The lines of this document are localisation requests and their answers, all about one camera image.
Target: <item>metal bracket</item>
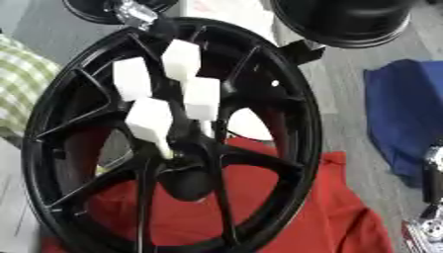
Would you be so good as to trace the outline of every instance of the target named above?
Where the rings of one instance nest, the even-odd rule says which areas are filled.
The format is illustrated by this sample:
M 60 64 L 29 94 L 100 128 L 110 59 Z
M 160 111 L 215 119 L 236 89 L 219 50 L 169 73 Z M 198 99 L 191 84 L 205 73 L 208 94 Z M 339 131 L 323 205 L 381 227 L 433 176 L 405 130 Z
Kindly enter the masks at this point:
M 443 145 L 437 143 L 429 148 L 423 167 L 423 199 L 437 204 L 443 198 Z
M 134 0 L 121 0 L 121 4 L 116 5 L 115 12 L 123 24 L 145 32 L 158 19 L 154 11 Z
M 404 221 L 402 234 L 411 253 L 443 252 L 443 202 L 428 208 L 419 220 Z
M 317 42 L 300 40 L 280 47 L 296 65 L 302 65 L 323 57 L 326 46 Z

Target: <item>red cloth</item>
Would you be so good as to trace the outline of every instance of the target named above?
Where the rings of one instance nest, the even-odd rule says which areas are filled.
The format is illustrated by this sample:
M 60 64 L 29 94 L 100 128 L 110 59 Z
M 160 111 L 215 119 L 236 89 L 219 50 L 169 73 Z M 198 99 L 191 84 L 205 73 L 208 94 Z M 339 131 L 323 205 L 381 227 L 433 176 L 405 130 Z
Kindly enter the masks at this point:
M 236 138 L 230 144 L 276 155 L 274 149 Z M 324 154 L 307 201 L 291 225 L 260 252 L 286 253 L 392 253 L 387 232 L 378 215 L 366 208 L 345 183 L 345 154 Z M 277 182 L 269 170 L 251 166 L 225 169 L 229 199 L 236 223 L 248 218 Z M 94 217 L 117 234 L 135 238 L 136 185 L 128 182 L 94 198 Z M 157 186 L 151 233 L 157 245 L 184 245 L 219 236 L 222 221 L 214 195 L 201 203 L 181 203 Z M 60 253 L 54 243 L 45 253 Z

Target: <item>fabric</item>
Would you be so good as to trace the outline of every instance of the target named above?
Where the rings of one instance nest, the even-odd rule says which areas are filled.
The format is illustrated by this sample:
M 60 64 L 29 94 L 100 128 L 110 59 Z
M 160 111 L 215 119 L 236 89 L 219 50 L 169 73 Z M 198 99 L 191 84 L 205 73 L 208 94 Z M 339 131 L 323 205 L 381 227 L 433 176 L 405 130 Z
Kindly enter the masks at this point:
M 236 138 L 230 144 L 274 154 L 258 142 Z M 392 253 L 387 232 L 378 215 L 363 205 L 345 184 L 345 154 L 324 154 L 317 179 L 295 220 L 262 253 Z M 245 220 L 268 196 L 277 177 L 266 169 L 230 166 L 224 177 L 236 223 Z M 135 237 L 136 186 L 129 182 L 94 198 L 94 217 L 115 233 Z M 158 187 L 151 233 L 159 245 L 183 245 L 218 236 L 222 232 L 214 196 L 200 203 L 180 203 Z M 45 253 L 60 253 L 49 240 Z
M 401 60 L 365 72 L 368 130 L 411 187 L 422 185 L 423 158 L 443 135 L 443 62 Z
M 59 71 L 55 63 L 0 35 L 0 137 L 22 136 L 38 97 Z

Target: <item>rim lip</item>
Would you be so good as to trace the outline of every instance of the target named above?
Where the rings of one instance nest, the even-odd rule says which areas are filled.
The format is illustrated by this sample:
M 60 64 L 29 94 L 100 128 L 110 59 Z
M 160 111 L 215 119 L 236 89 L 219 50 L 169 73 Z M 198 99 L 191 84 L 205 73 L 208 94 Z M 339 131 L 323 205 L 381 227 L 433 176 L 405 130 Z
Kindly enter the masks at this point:
M 291 17 L 281 7 L 280 0 L 272 0 L 271 5 L 272 9 L 277 14 L 278 19 L 282 21 L 293 32 L 301 35 L 307 40 L 340 48 L 367 48 L 391 42 L 398 38 L 406 30 L 410 23 L 410 13 L 408 13 L 404 16 L 401 24 L 390 33 L 375 38 L 366 37 L 359 40 L 347 40 L 339 37 L 326 37 L 316 32 L 312 32 L 303 25 L 291 22 Z
M 208 23 L 209 25 L 223 26 L 224 28 L 228 29 L 236 29 L 239 33 L 244 34 L 246 37 L 260 42 L 261 45 L 271 49 L 269 50 L 269 52 L 272 53 L 272 57 L 274 57 L 274 60 L 276 62 L 280 62 L 281 65 L 285 67 L 285 72 L 290 74 L 288 75 L 288 77 L 290 77 L 293 82 L 291 82 L 291 84 L 289 85 L 291 87 L 288 88 L 291 88 L 294 91 L 300 91 L 306 99 L 305 103 L 307 104 L 308 112 L 307 121 L 309 122 L 308 126 L 310 126 L 310 128 L 308 129 L 308 132 L 310 133 L 310 141 L 308 141 L 308 143 L 310 143 L 310 157 L 306 163 L 308 173 L 306 173 L 304 179 L 300 182 L 299 186 L 292 193 L 292 202 L 288 204 L 288 206 L 290 207 L 285 209 L 285 212 L 279 217 L 278 220 L 275 220 L 263 231 L 257 232 L 253 236 L 253 238 L 249 238 L 248 240 L 243 241 L 241 247 L 236 247 L 235 249 L 228 250 L 226 252 L 254 251 L 266 245 L 288 224 L 289 221 L 291 221 L 291 219 L 303 206 L 303 203 L 305 202 L 306 197 L 310 192 L 310 188 L 313 184 L 313 180 L 318 169 L 322 146 L 321 120 L 315 97 L 312 90 L 310 89 L 308 81 L 306 80 L 305 76 L 302 74 L 298 66 L 290 62 L 282 53 L 280 53 L 277 47 L 262 39 L 258 35 L 235 25 L 214 20 L 199 18 L 175 18 L 174 21 L 190 24 L 203 22 Z M 75 239 L 69 237 L 63 229 L 60 229 L 60 226 L 57 223 L 56 218 L 54 218 L 53 213 L 47 211 L 47 209 L 44 208 L 44 203 L 41 201 L 41 193 L 37 191 L 39 187 L 37 186 L 38 183 L 36 177 L 37 169 L 40 164 L 39 157 L 36 157 L 36 155 L 42 152 L 42 144 L 36 143 L 35 136 L 39 134 L 41 127 L 46 124 L 47 114 L 45 113 L 45 109 L 50 107 L 49 99 L 54 96 L 55 92 L 60 90 L 60 86 L 62 86 L 63 80 L 70 72 L 70 70 L 73 67 L 81 64 L 82 62 L 94 58 L 94 54 L 97 54 L 100 48 L 106 46 L 106 44 L 109 44 L 113 39 L 117 38 L 122 33 L 126 33 L 128 30 L 129 29 L 125 29 L 112 33 L 111 35 L 99 40 L 98 42 L 94 43 L 92 46 L 81 52 L 67 66 L 63 68 L 63 70 L 56 76 L 47 90 L 39 98 L 29 119 L 29 123 L 23 140 L 22 170 L 24 175 L 25 188 L 27 189 L 27 196 L 28 200 L 31 203 L 32 210 L 34 211 L 38 220 L 45 224 L 58 238 L 61 239 L 62 244 L 67 246 L 67 248 L 71 249 L 73 252 L 92 253 L 92 251 L 90 251 L 90 248 L 84 248 L 83 245 L 79 245 L 78 242 L 74 242 Z M 85 235 L 82 235 L 81 238 L 91 240 L 89 236 Z M 120 253 L 112 248 L 109 248 L 108 252 Z
M 117 18 L 116 15 L 114 15 L 114 12 L 110 12 L 109 15 L 106 16 L 97 16 L 97 15 L 91 15 L 89 13 L 83 12 L 75 7 L 72 6 L 71 1 L 73 0 L 63 0 L 64 6 L 67 10 L 69 10 L 70 13 L 75 15 L 76 17 L 102 25 L 122 25 L 122 22 Z M 169 0 L 171 3 L 162 3 L 153 7 L 150 7 L 153 11 L 163 13 L 170 9 L 172 6 L 176 5 L 178 0 Z

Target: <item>white paper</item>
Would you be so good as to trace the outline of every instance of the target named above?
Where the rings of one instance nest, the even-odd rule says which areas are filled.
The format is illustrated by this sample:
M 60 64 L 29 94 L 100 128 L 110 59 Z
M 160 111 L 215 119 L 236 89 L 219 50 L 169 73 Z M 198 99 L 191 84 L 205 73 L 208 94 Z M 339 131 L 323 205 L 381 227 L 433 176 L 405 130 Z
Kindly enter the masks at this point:
M 183 0 L 181 16 L 232 23 L 277 44 L 272 30 L 274 13 L 265 10 L 259 0 Z
M 0 252 L 34 252 L 39 224 L 28 206 L 20 150 L 0 138 Z

